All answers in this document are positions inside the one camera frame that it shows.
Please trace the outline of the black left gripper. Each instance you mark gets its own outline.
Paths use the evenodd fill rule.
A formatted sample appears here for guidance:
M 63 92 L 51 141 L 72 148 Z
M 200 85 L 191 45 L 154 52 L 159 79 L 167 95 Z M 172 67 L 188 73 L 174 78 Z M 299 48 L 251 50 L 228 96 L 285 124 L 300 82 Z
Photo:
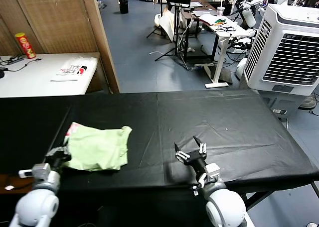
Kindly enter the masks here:
M 68 147 L 69 139 L 63 141 L 62 147 L 56 147 L 48 152 L 45 157 L 45 162 L 50 165 L 51 169 L 59 169 L 61 166 L 72 159 Z

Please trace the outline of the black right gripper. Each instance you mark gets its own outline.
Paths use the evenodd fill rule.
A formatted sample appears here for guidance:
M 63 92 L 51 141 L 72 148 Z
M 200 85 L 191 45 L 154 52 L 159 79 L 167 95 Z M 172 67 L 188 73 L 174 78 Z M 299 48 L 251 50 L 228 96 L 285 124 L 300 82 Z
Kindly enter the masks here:
M 196 175 L 201 175 L 206 172 L 206 147 L 207 143 L 202 142 L 198 137 L 193 137 L 197 145 L 199 146 L 199 151 L 192 151 L 188 154 L 181 151 L 176 143 L 174 143 L 175 157 L 176 159 L 186 166 L 191 166 Z

